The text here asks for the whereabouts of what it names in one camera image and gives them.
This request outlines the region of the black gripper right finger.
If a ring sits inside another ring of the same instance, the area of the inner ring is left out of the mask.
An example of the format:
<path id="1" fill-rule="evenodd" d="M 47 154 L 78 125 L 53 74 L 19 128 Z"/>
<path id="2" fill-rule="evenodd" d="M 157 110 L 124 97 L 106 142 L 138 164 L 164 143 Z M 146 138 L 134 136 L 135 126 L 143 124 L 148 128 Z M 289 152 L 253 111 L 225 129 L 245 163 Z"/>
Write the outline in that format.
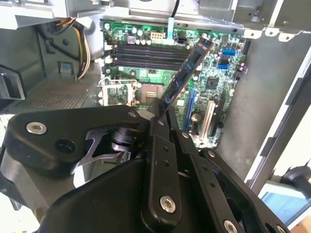
<path id="1" fill-rule="evenodd" d="M 288 233 L 289 229 L 213 149 L 198 150 L 169 111 L 170 139 L 190 203 L 206 233 Z"/>

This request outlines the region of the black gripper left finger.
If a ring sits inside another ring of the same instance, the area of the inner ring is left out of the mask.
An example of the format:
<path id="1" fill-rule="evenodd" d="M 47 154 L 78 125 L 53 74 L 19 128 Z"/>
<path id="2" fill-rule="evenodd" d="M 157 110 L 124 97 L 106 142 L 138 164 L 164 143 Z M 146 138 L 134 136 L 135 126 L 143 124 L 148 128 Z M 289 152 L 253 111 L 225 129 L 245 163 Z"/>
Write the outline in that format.
<path id="1" fill-rule="evenodd" d="M 63 195 L 128 161 L 177 164 L 170 110 L 157 100 L 146 112 L 114 105 L 13 116 L 4 137 L 5 194 L 45 216 Z"/>

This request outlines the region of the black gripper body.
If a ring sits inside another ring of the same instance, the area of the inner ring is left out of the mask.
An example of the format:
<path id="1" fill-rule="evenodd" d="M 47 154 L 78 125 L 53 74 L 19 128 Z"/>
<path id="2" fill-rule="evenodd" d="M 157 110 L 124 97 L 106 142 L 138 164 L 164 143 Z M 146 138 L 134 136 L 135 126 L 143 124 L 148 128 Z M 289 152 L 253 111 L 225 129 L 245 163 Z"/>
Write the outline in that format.
<path id="1" fill-rule="evenodd" d="M 189 179 L 176 162 L 135 159 L 60 197 L 42 233 L 211 233 Z"/>

